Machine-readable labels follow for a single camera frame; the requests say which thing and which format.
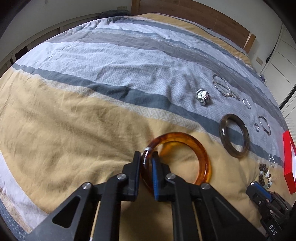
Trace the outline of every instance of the brown beaded bracelet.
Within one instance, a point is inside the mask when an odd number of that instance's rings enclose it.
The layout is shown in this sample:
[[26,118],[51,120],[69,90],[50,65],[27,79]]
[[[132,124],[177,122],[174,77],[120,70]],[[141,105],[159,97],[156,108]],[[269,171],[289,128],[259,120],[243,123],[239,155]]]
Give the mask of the brown beaded bracelet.
[[[226,130],[226,121],[228,119],[234,121],[239,126],[239,128],[241,129],[242,134],[244,136],[244,147],[241,152],[238,151],[237,149],[235,149],[229,140],[227,130]],[[219,125],[219,135],[220,135],[220,139],[221,139],[221,142],[222,142],[224,148],[233,157],[241,158],[244,155],[246,155],[246,153],[248,152],[249,147],[250,147],[249,132],[248,132],[244,122],[237,115],[227,114],[222,117],[222,119],[220,121],[220,125]]]
[[200,185],[202,183],[209,182],[211,178],[212,170],[211,170],[210,160],[208,158],[207,152],[203,147],[203,145],[194,137],[186,133],[171,132],[171,133],[167,133],[162,136],[159,136],[154,140],[152,140],[147,146],[147,148],[144,150],[144,153],[142,155],[140,173],[145,186],[148,188],[148,190],[151,193],[153,193],[153,182],[152,182],[152,174],[150,171],[151,170],[150,158],[153,153],[153,150],[158,145],[161,145],[167,142],[180,142],[189,146],[195,152],[200,164],[198,176],[194,184]]

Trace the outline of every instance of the watch face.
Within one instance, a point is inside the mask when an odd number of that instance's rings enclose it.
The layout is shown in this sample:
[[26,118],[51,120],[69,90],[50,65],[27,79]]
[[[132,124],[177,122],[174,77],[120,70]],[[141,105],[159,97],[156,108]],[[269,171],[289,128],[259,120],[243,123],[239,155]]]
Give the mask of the watch face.
[[206,95],[207,95],[207,92],[205,90],[201,90],[200,92],[197,93],[197,97],[199,99],[205,98]]

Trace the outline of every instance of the orange bracelet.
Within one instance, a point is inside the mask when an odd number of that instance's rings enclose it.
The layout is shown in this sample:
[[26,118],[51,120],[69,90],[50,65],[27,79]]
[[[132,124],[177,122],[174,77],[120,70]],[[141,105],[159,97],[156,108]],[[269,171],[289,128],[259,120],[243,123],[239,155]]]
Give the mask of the orange bracelet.
[[200,165],[198,176],[194,184],[200,185],[202,183],[209,182],[212,174],[212,168],[211,168],[209,157],[203,145],[194,137],[186,133],[170,132],[152,140],[147,146],[147,148],[144,150],[144,153],[142,155],[140,172],[141,172],[141,176],[143,178],[144,184],[150,192],[153,193],[152,174],[149,168],[149,164],[151,163],[150,162],[151,154],[157,146],[167,142],[180,142],[189,146],[195,152]]

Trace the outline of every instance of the silver watch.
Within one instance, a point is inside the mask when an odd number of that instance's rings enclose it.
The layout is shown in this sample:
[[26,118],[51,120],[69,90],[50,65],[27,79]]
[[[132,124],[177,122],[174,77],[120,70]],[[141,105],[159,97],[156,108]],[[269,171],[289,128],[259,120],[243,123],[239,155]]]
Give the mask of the silver watch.
[[195,93],[195,97],[199,100],[202,106],[205,106],[210,101],[209,92],[207,92],[204,88],[199,89]]

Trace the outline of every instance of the red box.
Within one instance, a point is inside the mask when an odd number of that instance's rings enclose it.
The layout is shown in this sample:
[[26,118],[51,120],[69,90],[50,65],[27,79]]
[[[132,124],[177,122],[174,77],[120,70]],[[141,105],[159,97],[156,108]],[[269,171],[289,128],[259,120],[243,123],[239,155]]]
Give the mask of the red box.
[[296,148],[289,131],[283,134],[284,140],[284,177],[290,194],[296,192]]

